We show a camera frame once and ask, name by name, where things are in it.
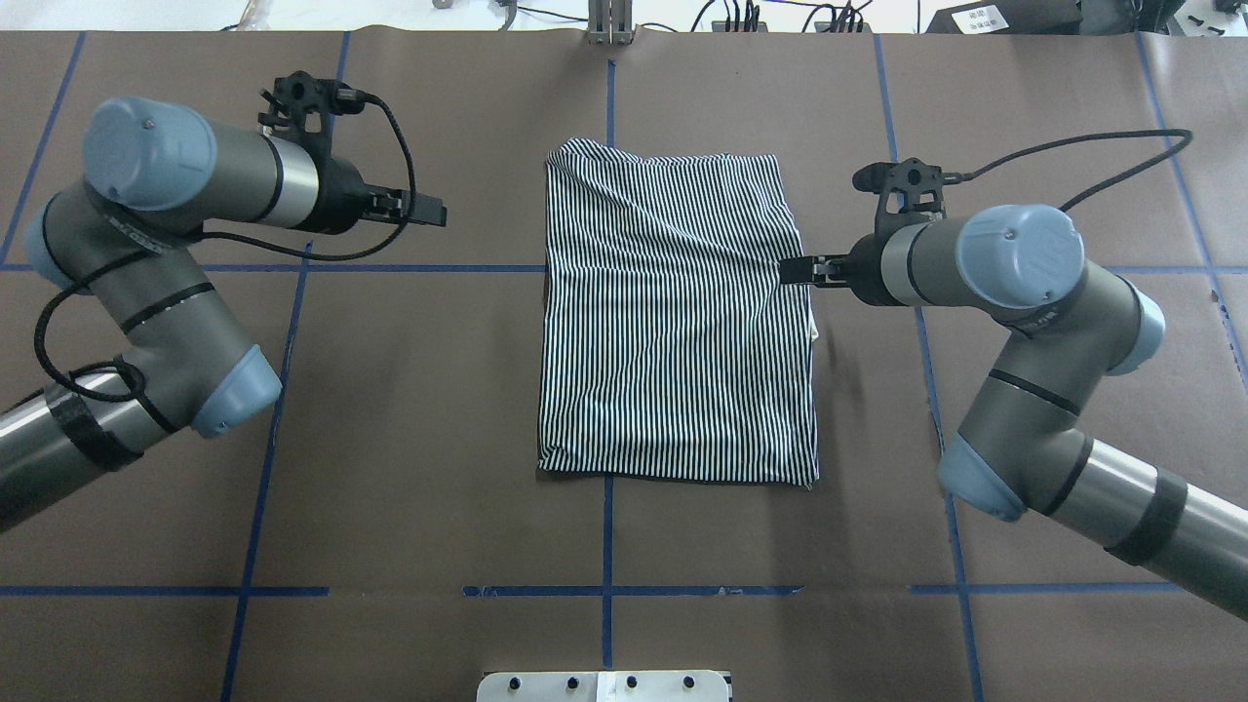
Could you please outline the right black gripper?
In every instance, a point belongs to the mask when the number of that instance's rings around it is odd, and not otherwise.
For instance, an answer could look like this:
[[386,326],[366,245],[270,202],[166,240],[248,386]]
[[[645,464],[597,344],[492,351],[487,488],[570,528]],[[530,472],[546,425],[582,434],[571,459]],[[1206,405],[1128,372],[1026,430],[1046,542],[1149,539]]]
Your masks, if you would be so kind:
[[814,289],[850,289],[847,259],[850,259],[847,254],[781,259],[780,284],[782,286],[814,286]]

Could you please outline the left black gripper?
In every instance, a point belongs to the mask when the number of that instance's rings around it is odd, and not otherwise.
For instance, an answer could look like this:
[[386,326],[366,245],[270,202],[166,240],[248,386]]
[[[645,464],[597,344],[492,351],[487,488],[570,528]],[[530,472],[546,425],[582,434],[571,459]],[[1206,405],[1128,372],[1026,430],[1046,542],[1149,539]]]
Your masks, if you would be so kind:
[[402,189],[371,189],[364,219],[384,225],[446,227],[449,209],[441,197]]

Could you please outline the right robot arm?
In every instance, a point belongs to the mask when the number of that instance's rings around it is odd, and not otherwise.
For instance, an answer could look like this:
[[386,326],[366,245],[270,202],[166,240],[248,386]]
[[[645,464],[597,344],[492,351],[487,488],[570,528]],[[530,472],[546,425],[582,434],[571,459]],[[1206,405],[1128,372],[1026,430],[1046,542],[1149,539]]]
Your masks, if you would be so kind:
[[1157,352],[1154,299],[1087,257],[1047,205],[971,217],[884,214],[850,254],[782,259],[782,285],[849,289],[874,306],[976,309],[1008,337],[937,475],[967,505],[1015,523],[1033,511],[1246,617],[1246,510],[1080,431],[1104,377]]

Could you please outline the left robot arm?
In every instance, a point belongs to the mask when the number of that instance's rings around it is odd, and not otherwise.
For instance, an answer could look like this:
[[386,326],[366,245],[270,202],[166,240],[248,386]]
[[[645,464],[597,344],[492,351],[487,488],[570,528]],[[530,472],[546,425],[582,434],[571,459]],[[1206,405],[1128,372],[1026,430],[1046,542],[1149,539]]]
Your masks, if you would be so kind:
[[417,190],[383,97],[297,72],[265,90],[257,127],[178,102],[107,99],[82,137],[84,174],[27,224],[50,284],[34,329],[49,383],[2,413],[2,530],[12,530],[192,428],[218,437],[276,403],[281,378],[192,257],[231,241],[314,254],[207,222],[338,235],[359,221],[443,226]]

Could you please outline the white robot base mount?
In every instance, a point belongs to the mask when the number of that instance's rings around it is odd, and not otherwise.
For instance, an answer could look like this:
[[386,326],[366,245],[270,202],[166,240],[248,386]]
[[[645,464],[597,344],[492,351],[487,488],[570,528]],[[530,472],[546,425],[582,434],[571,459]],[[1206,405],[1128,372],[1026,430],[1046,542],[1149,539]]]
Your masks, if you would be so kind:
[[728,672],[691,670],[494,672],[477,701],[733,701]]

